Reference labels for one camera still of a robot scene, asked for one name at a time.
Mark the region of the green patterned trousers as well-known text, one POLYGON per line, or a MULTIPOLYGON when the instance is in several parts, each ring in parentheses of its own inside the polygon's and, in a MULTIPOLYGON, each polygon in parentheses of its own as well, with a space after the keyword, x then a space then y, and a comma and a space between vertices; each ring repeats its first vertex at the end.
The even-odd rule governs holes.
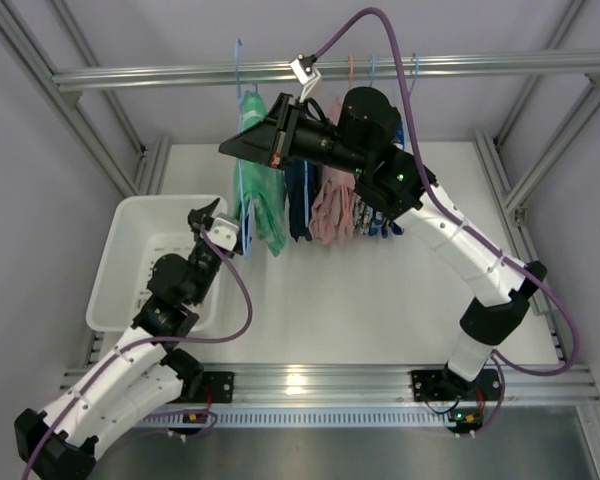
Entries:
POLYGON ((281 171, 237 159, 233 173, 233 215, 245 220, 245 234, 255 233, 270 253, 278 256, 286 245, 285 183, 281 171))

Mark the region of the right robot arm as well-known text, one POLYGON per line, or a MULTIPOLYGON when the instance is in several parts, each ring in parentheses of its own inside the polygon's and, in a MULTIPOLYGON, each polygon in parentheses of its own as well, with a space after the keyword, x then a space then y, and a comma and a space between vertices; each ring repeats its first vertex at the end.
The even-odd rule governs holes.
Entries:
POLYGON ((474 297, 439 376, 454 397, 474 387, 492 352, 521 324, 547 269, 510 259, 455 208, 435 175, 394 143, 398 109, 371 87, 344 98, 337 122, 309 98, 282 93, 264 118, 225 140, 220 153, 284 169, 295 159, 356 176, 355 192, 369 206, 426 243, 469 286, 474 297))

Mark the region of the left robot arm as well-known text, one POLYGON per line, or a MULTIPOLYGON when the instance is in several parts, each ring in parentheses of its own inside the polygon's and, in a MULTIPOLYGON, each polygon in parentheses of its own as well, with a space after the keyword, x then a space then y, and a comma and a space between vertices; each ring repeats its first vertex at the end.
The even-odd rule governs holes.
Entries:
POLYGON ((180 346, 196 342, 196 309, 214 292, 220 269, 236 270, 231 259, 242 252, 241 228, 221 197, 164 200, 185 208, 192 249, 159 257, 146 283, 148 298, 105 356, 56 400, 16 418, 24 478, 85 479, 129 430, 201 390, 204 367, 180 346))

